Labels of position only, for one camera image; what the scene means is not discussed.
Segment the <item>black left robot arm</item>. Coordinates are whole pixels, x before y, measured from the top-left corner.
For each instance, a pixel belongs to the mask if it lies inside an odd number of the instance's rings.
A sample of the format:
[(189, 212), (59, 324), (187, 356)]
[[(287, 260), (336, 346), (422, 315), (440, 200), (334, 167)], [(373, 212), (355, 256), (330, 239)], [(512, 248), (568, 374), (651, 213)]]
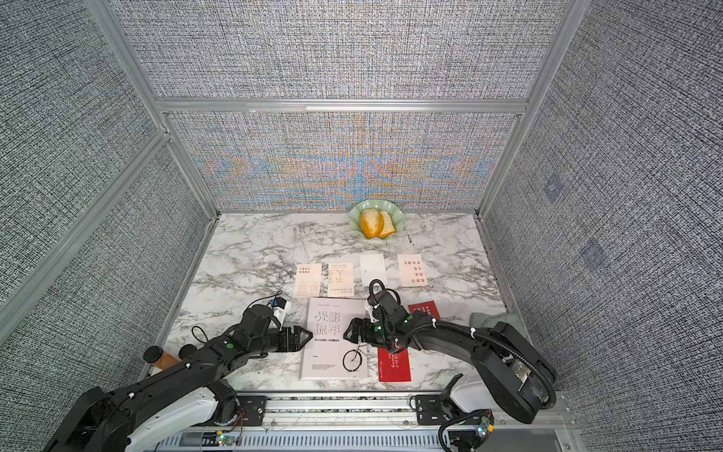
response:
[(51, 436), (46, 451), (125, 451), (141, 444), (142, 425), (194, 392), (218, 403), (236, 396), (223, 380), (253, 358), (294, 353), (314, 334), (299, 325), (284, 327), (273, 310), (253, 305), (224, 333), (207, 340), (180, 363), (150, 378), (106, 392), (94, 387), (79, 397)]

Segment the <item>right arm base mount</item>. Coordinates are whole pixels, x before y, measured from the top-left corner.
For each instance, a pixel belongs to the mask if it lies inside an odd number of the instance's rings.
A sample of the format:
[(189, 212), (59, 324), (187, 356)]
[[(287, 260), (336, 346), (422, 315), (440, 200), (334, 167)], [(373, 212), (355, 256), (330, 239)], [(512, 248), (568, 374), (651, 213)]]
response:
[(412, 406), (420, 426), (440, 426), (450, 420), (449, 411), (444, 408), (439, 395), (415, 395)]

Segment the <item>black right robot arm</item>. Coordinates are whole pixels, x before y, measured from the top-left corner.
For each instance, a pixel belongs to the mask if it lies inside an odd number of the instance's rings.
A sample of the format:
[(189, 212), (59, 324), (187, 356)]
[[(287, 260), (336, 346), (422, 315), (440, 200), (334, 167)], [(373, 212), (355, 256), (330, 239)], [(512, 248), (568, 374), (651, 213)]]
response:
[(344, 339), (391, 354), (413, 348), (464, 361), (476, 369), (495, 404), (525, 424), (557, 404), (557, 371), (506, 322), (475, 329), (399, 308), (391, 315), (352, 319)]

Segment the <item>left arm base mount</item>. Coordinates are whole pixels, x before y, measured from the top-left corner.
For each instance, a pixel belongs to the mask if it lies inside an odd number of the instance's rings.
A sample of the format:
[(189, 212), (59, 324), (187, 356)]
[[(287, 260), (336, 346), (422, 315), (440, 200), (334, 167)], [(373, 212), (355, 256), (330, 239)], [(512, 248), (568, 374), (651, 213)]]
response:
[(261, 427), (267, 410), (268, 397), (265, 395), (238, 395), (220, 402), (220, 420), (218, 425), (224, 429), (231, 427)]

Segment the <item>white photo album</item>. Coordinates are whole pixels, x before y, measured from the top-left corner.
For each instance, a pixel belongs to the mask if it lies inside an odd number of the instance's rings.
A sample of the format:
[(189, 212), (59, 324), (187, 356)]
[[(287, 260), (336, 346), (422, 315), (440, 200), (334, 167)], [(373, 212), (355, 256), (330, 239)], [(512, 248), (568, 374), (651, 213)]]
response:
[(344, 339), (349, 322), (365, 315), (361, 299), (310, 299), (307, 325), (314, 337), (303, 348), (301, 380), (361, 380), (368, 376), (365, 353)]

